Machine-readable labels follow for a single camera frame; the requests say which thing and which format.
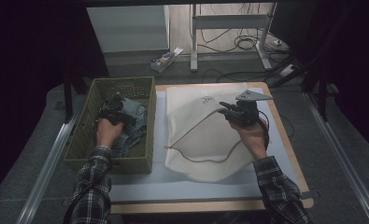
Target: plaid sleeve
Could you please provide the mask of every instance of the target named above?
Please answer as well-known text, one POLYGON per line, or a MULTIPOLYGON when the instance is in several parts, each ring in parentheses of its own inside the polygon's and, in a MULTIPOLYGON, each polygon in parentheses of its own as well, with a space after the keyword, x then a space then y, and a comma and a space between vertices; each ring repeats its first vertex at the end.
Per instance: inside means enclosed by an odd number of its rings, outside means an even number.
POLYGON ((282 173, 275 157, 253 164, 271 223, 313 223, 301 202, 298 186, 282 173))
MULTIPOLYGON (((106 147, 96 147, 88 162, 78 172, 74 188, 74 199, 83 189, 96 179, 111 163, 111 150, 106 147)), ((94 186, 74 208, 71 223, 107 223, 111 202, 108 193, 111 190, 109 174, 94 186)))

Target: metal frame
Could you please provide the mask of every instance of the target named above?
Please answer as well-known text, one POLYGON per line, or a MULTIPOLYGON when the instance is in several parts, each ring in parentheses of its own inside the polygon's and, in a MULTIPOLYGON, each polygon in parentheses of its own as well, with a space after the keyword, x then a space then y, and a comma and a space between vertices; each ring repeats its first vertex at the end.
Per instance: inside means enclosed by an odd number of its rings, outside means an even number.
POLYGON ((192 5, 192 50, 191 50, 191 71, 198 70, 198 52, 196 43, 196 30, 200 29, 257 29, 263 28, 260 40, 256 43, 256 49, 263 62, 265 70, 271 70, 272 66, 265 54, 263 45, 268 35, 269 27, 277 3, 269 8, 267 14, 255 15, 219 15, 219 16, 196 16, 196 5, 192 5))
POLYGON ((61 130, 59 131, 58 136, 50 150, 50 154, 45 160, 44 166, 41 169, 41 172, 38 175, 35 184, 33 185, 32 191, 30 192, 29 197, 24 204, 24 207, 21 210, 21 213, 16 220, 16 223, 32 223, 33 218, 35 216, 36 210, 38 209, 39 204, 44 196, 44 193, 50 183, 50 179, 52 178, 53 172, 55 171, 56 164, 58 163, 60 156, 64 150, 64 146, 70 136, 71 131, 73 130, 75 123, 77 121, 78 115, 80 113, 80 109, 85 104, 84 96, 77 96, 76 101, 74 102, 74 114, 73 117, 67 124, 63 124, 61 130))
POLYGON ((310 93, 304 93, 304 97, 308 102, 308 106, 315 117, 316 122, 321 128, 321 131, 324 133, 333 154, 341 166, 342 171, 344 172, 350 186, 352 187, 354 193, 356 194, 365 214, 369 218, 369 191, 367 187, 362 183, 359 175, 357 174, 355 168, 350 162, 347 153, 342 148, 341 144, 339 144, 338 139, 336 138, 333 130, 331 129, 329 123, 324 121, 323 117, 319 114, 317 110, 318 104, 315 102, 310 93))

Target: white fabric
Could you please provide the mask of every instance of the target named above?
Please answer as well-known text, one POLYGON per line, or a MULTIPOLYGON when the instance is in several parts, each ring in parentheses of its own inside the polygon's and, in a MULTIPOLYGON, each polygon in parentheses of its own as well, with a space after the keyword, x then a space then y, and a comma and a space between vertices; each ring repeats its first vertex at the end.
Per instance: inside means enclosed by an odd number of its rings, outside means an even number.
POLYGON ((197 181, 214 182, 253 159, 225 117, 220 102, 235 104, 246 83, 225 87, 175 87, 166 90, 169 129, 165 165, 197 181))

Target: metal rail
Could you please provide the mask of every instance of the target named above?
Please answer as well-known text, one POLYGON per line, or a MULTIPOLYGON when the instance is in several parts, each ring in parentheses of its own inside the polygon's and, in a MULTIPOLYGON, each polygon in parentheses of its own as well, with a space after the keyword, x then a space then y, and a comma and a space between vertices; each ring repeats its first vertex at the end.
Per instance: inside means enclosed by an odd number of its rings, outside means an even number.
POLYGON ((320 126, 323 134, 325 135, 331 149, 333 150, 334 156, 337 159, 339 165, 341 166, 342 171, 344 172, 347 180, 352 187, 354 193, 356 194, 362 208, 364 209, 365 214, 369 218, 369 191, 367 187, 362 183, 359 175, 357 174, 355 168, 350 162, 347 153, 339 144, 338 139, 336 138, 333 130, 331 129, 328 122, 325 122, 321 115, 319 114, 317 108, 317 103, 309 95, 309 93, 304 93, 304 97, 308 102, 309 108, 311 109, 313 116, 316 119, 316 122, 320 126))
POLYGON ((74 124, 78 118, 78 114, 80 113, 80 109, 83 107, 85 102, 84 96, 77 96, 73 105, 74 114, 73 118, 67 123, 63 124, 61 130, 59 131, 58 136, 50 150, 50 154, 45 160, 44 166, 41 169, 41 172, 38 175, 35 184, 33 185, 32 191, 27 198, 24 207, 21 210, 21 213, 16 220, 17 224, 28 224, 33 221, 35 216, 35 212, 38 209, 39 204, 44 196, 45 190, 50 183, 50 179, 55 171, 56 164, 58 163, 62 152, 64 150, 64 145, 68 140, 70 132, 74 128, 74 124))

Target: box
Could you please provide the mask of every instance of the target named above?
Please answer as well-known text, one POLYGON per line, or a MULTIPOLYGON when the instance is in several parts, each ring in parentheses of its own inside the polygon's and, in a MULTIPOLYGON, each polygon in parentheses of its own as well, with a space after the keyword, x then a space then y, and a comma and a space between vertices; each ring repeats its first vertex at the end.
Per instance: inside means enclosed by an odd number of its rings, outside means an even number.
POLYGON ((88 161, 94 149, 94 121, 105 99, 117 91, 123 97, 143 104, 148 110, 147 134, 131 148, 127 158, 112 159, 111 174, 149 174, 152 170, 156 92, 154 77, 96 78, 85 106, 67 142, 64 161, 76 172, 88 161))
POLYGON ((163 55, 155 57, 149 62, 151 69, 161 73, 167 66, 169 66, 169 64, 171 64, 176 59, 176 57, 182 50, 182 48, 175 48, 174 52, 166 52, 163 55))

